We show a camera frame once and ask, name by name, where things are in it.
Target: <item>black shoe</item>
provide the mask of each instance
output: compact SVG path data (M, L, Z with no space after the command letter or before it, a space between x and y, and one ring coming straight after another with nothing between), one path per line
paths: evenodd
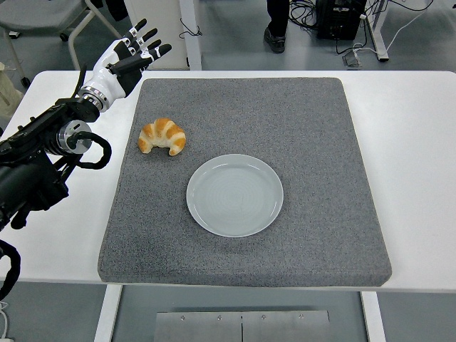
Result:
M282 53L285 51L285 37L274 37L268 27L264 30L264 41L266 41L275 53Z

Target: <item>person's leg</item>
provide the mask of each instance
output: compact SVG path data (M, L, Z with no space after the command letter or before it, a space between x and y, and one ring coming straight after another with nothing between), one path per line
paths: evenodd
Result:
M268 14L271 22L268 25L269 31L274 37L285 37L286 26L290 11L289 0L267 0Z
M267 8L271 22L264 30L264 41L269 44L273 52L282 53L285 51L285 33L290 11L289 0L267 0Z

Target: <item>table leg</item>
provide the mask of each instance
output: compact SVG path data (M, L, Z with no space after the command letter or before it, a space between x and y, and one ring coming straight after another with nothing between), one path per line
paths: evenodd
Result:
M122 285L110 284L106 286L94 342L111 342L121 294Z
M371 0L368 1L366 7L369 7ZM388 0L380 0L378 5L372 10L372 13L368 15L369 30L372 36L373 45L377 53L377 58L380 62L386 62L390 58L386 51L385 43L383 42L382 29L383 23L385 22L386 14L388 12Z
M360 292L369 342L386 342L377 292Z
M195 0L180 0L179 3L182 22L193 33L198 33L197 7L195 7ZM199 36L185 33L185 46L187 48L187 59L190 70L202 70Z

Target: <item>black pants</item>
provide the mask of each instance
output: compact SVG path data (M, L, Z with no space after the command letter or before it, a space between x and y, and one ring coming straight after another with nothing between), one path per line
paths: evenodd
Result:
M268 14L271 17L271 22L268 27L271 34L275 37L283 37L288 24L288 16L290 12L289 0L267 0Z

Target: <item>white table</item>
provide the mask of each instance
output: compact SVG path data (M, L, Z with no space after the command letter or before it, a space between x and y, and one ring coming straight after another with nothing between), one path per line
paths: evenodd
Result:
M337 77L342 80L393 275L354 291L456 293L456 75L414 71L147 71L146 78ZM78 73L36 76L3 138L73 92ZM70 197L32 212L0 239L22 256L21 281L101 284L98 252L109 218L140 86L91 124L113 156L102 170L76 169ZM90 149L84 159L98 160ZM9 263L1 260L0 274Z

